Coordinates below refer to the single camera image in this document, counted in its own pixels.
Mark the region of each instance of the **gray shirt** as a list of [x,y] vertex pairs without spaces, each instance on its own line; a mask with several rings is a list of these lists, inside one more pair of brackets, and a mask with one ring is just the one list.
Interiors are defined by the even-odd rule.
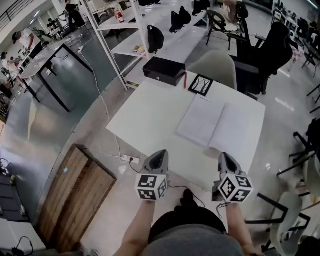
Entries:
[[206,225],[189,224],[159,234],[141,256],[244,256],[244,253],[234,238]]

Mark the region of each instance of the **black box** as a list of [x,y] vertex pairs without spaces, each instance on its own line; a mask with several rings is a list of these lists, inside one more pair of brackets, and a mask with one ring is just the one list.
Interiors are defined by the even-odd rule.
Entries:
[[144,65],[143,73],[146,78],[177,86],[186,73],[186,64],[153,57]]

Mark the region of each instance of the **red pen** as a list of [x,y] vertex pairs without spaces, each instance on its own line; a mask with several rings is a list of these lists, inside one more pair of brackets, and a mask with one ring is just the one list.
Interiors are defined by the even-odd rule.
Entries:
[[187,88],[187,72],[185,72],[185,77],[184,77],[184,89]]

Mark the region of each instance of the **power strip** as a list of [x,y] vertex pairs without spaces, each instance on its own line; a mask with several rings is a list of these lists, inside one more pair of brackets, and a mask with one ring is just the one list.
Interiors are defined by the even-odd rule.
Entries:
[[131,163],[134,163],[134,164],[137,164],[137,165],[139,164],[139,161],[140,161],[139,158],[136,158],[136,157],[133,157],[133,156],[129,156],[129,155],[126,155],[126,154],[123,155],[122,160],[124,160],[126,162],[130,162],[131,158],[133,159],[131,161]]

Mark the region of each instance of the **open notebook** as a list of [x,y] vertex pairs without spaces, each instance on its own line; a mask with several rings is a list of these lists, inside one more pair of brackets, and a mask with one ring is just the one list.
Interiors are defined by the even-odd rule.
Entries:
[[237,159],[245,146],[248,127],[248,116],[237,106],[208,100],[197,94],[177,133],[196,144],[226,152]]

